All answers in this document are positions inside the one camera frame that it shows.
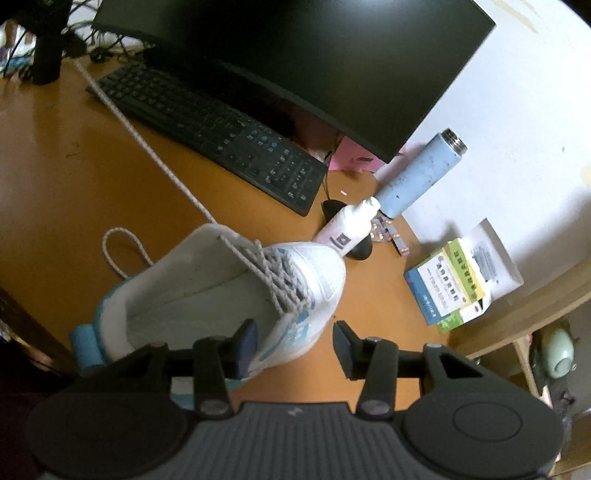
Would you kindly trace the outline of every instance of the shoelace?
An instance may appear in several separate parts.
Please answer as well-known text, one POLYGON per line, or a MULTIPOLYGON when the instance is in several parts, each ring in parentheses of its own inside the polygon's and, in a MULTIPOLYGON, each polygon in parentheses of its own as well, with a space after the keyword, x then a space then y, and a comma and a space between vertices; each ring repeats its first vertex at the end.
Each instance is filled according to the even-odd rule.
MULTIPOLYGON (((149 155, 149 157, 156 163, 157 166, 164 172, 164 174, 175 184, 175 186, 184 193, 189 201, 195 205, 205 215, 205 218, 210 223, 217 223, 213 215, 205 208, 205 206, 197 200, 197 197, 191 193, 189 188, 173 173, 172 170, 161 160, 158 154, 148 145, 146 140, 139 134, 134 126, 127 120, 125 115, 116 107, 116 105, 109 99, 105 92, 95 82, 94 78, 88 71, 80 65, 77 60, 73 60, 74 66, 86 79, 90 87, 107 106, 111 112, 117 117, 119 122, 129 132, 138 145, 149 155)), ((107 240, 115 232, 124 233, 130 237, 138 246, 139 251, 149 266, 154 265, 150 259, 142 242, 132 232, 123 227, 111 228, 105 232, 102 238, 102 252, 111 266, 111 268, 122 278, 129 278, 113 261, 107 250, 107 240)), ((244 249, 242 253, 240 249, 234 246, 229 239, 220 236, 220 240, 232 251, 245 265, 252 271, 262 282, 267 285, 271 292, 273 304, 279 314, 286 312, 300 312, 311 305, 311 292, 308 287, 299 278, 292 264, 292 260, 287 253, 279 252, 274 248, 263 248, 259 240, 253 243, 254 251, 244 249)))

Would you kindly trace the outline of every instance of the shoe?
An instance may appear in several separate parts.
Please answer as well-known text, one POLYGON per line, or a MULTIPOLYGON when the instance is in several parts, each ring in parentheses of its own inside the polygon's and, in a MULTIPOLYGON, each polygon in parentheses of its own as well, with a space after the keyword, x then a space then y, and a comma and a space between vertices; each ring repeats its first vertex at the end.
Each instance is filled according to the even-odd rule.
MULTIPOLYGON (((226 226, 205 224, 111 291, 94 324, 76 329, 71 340, 81 368, 88 368, 151 342, 176 350, 200 338, 232 336, 252 318, 259 332, 252 378, 314 346, 344 285, 345 264, 331 247, 292 242, 263 248, 226 226)), ((191 392, 178 382, 175 390, 191 392)))

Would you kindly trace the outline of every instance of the black keyboard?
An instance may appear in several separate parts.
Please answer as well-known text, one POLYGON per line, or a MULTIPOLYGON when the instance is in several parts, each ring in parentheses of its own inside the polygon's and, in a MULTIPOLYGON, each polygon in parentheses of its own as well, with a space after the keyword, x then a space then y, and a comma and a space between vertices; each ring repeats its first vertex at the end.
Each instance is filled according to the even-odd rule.
POLYGON ((127 64, 98 84, 121 111, 187 145, 300 215, 310 211, 327 167, 272 129, 141 63, 127 64))

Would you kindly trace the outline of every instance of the brown desktop surface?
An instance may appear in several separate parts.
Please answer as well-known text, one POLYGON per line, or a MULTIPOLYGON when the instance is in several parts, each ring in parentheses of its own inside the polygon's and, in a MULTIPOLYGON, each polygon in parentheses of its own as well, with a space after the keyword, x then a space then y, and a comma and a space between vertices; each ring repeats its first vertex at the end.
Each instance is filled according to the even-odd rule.
MULTIPOLYGON (((100 77, 117 66, 112 61, 88 68, 100 77)), ((101 253, 107 229, 128 228, 157 260, 204 223, 85 87, 68 63, 51 85, 23 84, 15 77, 0 82, 0 286, 66 345, 68 333, 92 321, 97 303, 121 281, 101 253)), ((308 216, 301 217, 188 148, 133 123, 214 217, 247 238, 264 245, 306 241, 323 224, 322 188, 308 216)), ((373 194, 376 181, 370 173, 335 171, 329 188, 332 198, 354 203, 373 194)), ((418 252, 408 225, 397 219, 395 226, 418 252)), ((109 249, 127 273, 145 268, 126 237, 112 236, 109 249)), ((402 276, 406 262, 389 243, 374 244, 366 261, 346 259, 345 290, 332 320, 346 320, 359 336, 388 338, 401 349, 445 340, 425 324, 402 276)), ((331 330, 327 327, 300 359, 266 370, 235 391, 234 400, 354 404, 361 383, 345 380, 331 330)), ((399 382, 397 408, 417 397, 416 381, 399 382)))

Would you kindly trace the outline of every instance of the black monitor screen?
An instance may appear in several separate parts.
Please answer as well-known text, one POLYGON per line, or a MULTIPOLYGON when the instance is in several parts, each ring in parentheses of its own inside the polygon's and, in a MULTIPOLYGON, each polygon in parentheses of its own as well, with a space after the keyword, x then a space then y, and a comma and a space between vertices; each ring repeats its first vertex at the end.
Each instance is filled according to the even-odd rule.
POLYGON ((220 61, 386 162, 494 26, 472 0, 103 0, 95 18, 220 61))

